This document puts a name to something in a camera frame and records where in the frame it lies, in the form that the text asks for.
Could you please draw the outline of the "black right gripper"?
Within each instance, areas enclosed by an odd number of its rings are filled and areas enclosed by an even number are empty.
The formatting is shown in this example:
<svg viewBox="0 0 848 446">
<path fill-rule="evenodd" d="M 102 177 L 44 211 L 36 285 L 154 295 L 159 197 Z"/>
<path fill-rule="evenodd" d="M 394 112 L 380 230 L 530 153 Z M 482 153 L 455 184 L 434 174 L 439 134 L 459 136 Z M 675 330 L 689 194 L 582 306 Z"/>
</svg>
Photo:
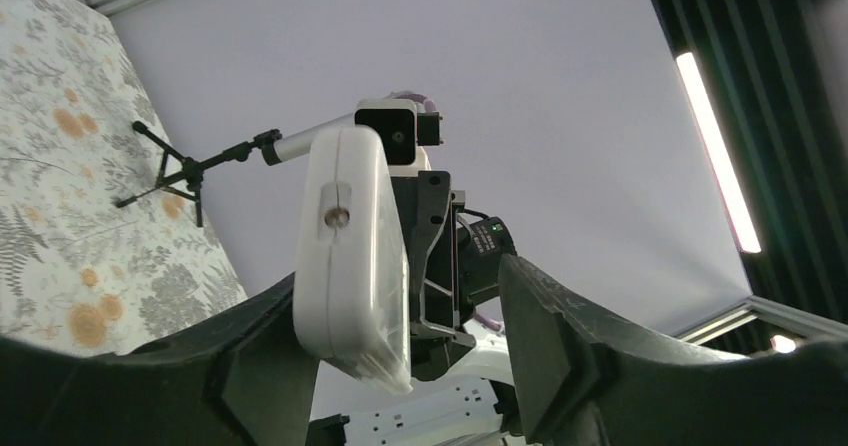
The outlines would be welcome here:
<svg viewBox="0 0 848 446">
<path fill-rule="evenodd" d="M 472 211 L 446 171 L 391 179 L 409 260 L 412 376 L 436 380 L 476 346 L 466 329 L 477 306 L 499 296 L 501 258 L 514 255 L 512 235 L 497 216 Z"/>
</svg>

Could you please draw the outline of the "white remote control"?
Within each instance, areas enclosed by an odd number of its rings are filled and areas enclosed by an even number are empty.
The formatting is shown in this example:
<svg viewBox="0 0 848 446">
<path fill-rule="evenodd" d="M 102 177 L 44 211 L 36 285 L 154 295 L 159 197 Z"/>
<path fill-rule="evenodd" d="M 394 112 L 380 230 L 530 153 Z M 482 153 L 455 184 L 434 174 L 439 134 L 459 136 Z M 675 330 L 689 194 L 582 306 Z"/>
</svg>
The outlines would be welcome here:
<svg viewBox="0 0 848 446">
<path fill-rule="evenodd" d="M 382 142 L 370 128 L 312 142 L 293 290 L 300 345 L 348 376 L 411 392 L 409 265 Z"/>
</svg>

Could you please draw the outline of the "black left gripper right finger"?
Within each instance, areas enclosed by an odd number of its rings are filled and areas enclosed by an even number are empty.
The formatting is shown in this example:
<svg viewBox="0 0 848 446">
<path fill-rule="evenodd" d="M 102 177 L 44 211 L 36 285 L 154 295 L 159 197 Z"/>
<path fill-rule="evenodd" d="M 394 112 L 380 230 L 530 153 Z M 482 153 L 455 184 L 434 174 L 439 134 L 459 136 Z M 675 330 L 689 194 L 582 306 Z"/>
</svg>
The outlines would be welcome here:
<svg viewBox="0 0 848 446">
<path fill-rule="evenodd" d="M 749 358 L 631 322 L 503 257 L 521 429 L 542 445 L 843 445 L 847 346 Z"/>
</svg>

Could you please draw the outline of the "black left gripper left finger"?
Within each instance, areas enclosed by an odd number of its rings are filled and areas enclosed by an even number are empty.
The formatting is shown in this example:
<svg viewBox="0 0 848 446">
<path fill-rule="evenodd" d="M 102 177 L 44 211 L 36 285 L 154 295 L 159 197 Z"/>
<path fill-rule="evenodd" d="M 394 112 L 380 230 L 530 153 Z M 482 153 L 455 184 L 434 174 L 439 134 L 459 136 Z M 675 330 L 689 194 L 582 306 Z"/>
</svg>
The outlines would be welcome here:
<svg viewBox="0 0 848 446">
<path fill-rule="evenodd" d="M 303 445 L 318 362 L 292 277 L 125 355 L 1 342 L 5 445 Z"/>
</svg>

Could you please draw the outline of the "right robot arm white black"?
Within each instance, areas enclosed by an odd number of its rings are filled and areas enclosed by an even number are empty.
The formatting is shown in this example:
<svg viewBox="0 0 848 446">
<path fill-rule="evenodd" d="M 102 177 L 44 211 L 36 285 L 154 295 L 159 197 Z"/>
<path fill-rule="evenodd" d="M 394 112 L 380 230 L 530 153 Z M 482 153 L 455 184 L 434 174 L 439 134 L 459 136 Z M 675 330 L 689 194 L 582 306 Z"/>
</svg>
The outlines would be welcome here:
<svg viewBox="0 0 848 446">
<path fill-rule="evenodd" d="M 309 445 L 521 445 L 505 327 L 478 306 L 498 297 L 515 253 L 504 222 L 465 205 L 446 171 L 392 180 L 410 260 L 412 375 L 462 382 L 382 410 L 310 422 Z"/>
</svg>

